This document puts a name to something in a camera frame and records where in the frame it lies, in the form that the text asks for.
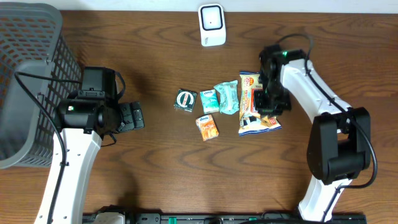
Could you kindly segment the small green wipes pack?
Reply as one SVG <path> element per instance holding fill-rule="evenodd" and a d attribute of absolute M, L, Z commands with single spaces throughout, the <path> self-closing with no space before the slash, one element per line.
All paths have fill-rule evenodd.
<path fill-rule="evenodd" d="M 200 92 L 203 112 L 205 114 L 216 113 L 220 111 L 220 105 L 216 95 L 216 90 L 206 90 Z"/>

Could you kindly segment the green wet wipes pack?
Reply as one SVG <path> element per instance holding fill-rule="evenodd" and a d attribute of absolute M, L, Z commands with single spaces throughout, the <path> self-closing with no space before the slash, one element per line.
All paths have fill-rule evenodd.
<path fill-rule="evenodd" d="M 234 80 L 214 86 L 214 89 L 220 94 L 220 113 L 232 115 L 239 110 L 237 85 L 238 81 Z"/>

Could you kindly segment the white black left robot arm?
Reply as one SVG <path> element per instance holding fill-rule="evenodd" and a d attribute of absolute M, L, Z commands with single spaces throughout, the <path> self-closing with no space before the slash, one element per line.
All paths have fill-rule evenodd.
<path fill-rule="evenodd" d="M 90 173 L 103 137 L 141 129 L 141 106 L 104 100 L 67 99 L 55 110 L 52 165 L 36 223 L 133 223 L 123 209 L 108 206 L 84 216 Z"/>

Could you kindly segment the roll of tape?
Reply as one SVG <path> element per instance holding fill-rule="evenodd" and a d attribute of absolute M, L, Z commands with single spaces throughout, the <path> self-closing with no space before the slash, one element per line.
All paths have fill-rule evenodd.
<path fill-rule="evenodd" d="M 174 108 L 192 112 L 194 110 L 197 93 L 194 91 L 179 89 L 174 102 Z"/>

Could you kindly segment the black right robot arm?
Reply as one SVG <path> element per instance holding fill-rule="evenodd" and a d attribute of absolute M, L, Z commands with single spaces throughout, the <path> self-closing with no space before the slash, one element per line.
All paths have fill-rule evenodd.
<path fill-rule="evenodd" d="M 302 220 L 327 222 L 344 189 L 367 169 L 374 152 L 370 145 L 370 115 L 340 99 L 315 71 L 303 50 L 266 47 L 260 54 L 261 90 L 254 107 L 263 116 L 279 116 L 291 109 L 294 96 L 312 128 L 307 164 L 312 173 L 307 192 L 298 205 Z"/>

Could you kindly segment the orange tissue pack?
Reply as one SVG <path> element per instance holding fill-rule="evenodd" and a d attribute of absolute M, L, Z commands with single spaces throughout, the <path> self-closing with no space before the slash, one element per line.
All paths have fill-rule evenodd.
<path fill-rule="evenodd" d="M 204 115 L 196 119 L 196 125 L 200 130 L 203 141 L 207 141 L 219 136 L 218 128 L 211 114 Z"/>

